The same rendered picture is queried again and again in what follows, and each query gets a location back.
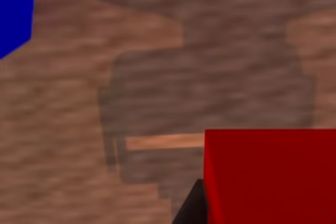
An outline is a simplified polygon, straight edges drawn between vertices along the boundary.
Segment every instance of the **red box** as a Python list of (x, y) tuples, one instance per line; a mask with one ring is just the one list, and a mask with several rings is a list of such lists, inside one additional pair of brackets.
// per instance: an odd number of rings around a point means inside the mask
[(335, 224), (336, 130), (207, 130), (208, 224)]

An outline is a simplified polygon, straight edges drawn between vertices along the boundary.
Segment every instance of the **cube's side face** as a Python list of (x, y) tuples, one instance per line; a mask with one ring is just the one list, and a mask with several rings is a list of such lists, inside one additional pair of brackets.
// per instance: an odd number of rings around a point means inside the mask
[(34, 0), (0, 0), (0, 59), (32, 37)]

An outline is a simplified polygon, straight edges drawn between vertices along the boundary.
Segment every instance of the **blue block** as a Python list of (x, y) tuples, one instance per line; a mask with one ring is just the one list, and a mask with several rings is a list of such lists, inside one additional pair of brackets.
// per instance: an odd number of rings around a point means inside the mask
[(0, 0), (0, 60), (32, 37), (34, 0)]

